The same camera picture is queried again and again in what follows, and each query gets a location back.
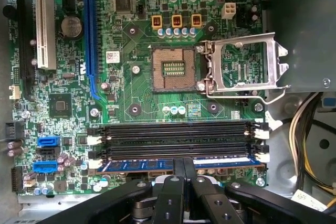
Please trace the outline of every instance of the pcie slot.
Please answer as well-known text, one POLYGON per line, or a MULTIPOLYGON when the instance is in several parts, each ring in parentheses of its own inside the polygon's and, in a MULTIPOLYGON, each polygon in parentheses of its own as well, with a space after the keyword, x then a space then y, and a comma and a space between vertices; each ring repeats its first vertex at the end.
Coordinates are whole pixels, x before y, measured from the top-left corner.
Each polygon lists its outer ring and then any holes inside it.
POLYGON ((55 3, 36 0, 37 67, 56 69, 55 3))
POLYGON ((20 78, 23 82, 23 96, 31 100, 31 88, 34 83, 35 69, 32 65, 34 51, 30 45, 33 39, 33 7, 32 0, 16 0, 17 27, 19 47, 20 78))
POLYGON ((83 0, 83 2, 86 75, 90 80, 92 96, 100 100, 96 91, 96 77, 98 74, 96 0, 83 0))

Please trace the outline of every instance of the screw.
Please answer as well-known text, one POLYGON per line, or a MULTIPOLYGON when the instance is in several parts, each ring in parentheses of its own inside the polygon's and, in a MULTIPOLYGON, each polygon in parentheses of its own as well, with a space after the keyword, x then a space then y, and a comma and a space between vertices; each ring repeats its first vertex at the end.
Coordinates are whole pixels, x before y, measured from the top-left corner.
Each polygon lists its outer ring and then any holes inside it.
POLYGON ((261 104, 261 103, 257 103, 255 106, 254 106, 254 110, 256 112, 261 112, 264 110, 264 106, 261 104))
POLYGON ((96 118, 97 116, 99 116, 99 110, 96 109, 96 108, 93 108, 93 109, 90 111, 90 116, 92 116, 93 118, 96 118))
POLYGON ((176 182, 179 181, 180 179, 178 177, 172 177, 170 180, 176 182))
POLYGON ((197 52, 202 53, 202 52, 204 52, 204 46, 197 46, 196 50, 197 50, 197 52))
POLYGON ((200 82, 200 83, 197 85, 197 89, 200 90, 200 91, 204 91, 204 90, 205 90, 205 84, 200 82))
POLYGON ((146 183, 144 183, 144 182, 139 182, 136 186, 138 186, 138 187, 144 187, 144 186, 146 186, 146 183))
POLYGON ((205 181, 205 179, 202 178, 202 177, 198 177, 196 180, 197 180, 198 182, 204 182, 204 181, 205 181))
POLYGON ((234 188, 239 188, 240 187, 240 183, 237 183, 237 182, 233 182, 231 184, 234 188))
POLYGON ((328 79, 328 78, 324 78, 323 79, 323 85, 324 85, 324 87, 327 89, 328 87, 330 87, 330 79, 328 79))
POLYGON ((260 186, 260 187, 263 187, 265 185, 264 179, 263 178, 257 178, 256 185, 260 186))

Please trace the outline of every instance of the blue pcie slot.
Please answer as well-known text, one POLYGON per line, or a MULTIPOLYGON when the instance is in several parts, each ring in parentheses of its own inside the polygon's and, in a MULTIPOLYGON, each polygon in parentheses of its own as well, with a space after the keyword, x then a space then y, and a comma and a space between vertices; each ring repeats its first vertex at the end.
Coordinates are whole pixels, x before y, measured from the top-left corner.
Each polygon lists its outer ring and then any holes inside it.
POLYGON ((36 173, 57 172, 57 162, 56 161, 37 161, 33 163, 33 171, 36 173))
POLYGON ((83 0, 83 2, 86 75, 90 80, 92 96, 96 100, 100 100, 96 91, 96 78, 98 75, 96 0, 83 0))
MULTIPOLYGON (((195 164, 196 169, 207 168, 231 168, 241 166, 258 166, 261 163, 254 158, 246 158, 241 161, 239 158, 223 158, 223 159, 197 159, 198 161, 218 160, 220 163, 195 164)), ((173 170, 173 161, 171 159, 160 160, 130 160, 130 161, 110 161, 98 169, 98 172, 135 172, 135 171, 151 171, 151 170, 173 170)))
POLYGON ((37 139, 38 147, 56 147, 59 145, 59 136, 44 136, 37 139))

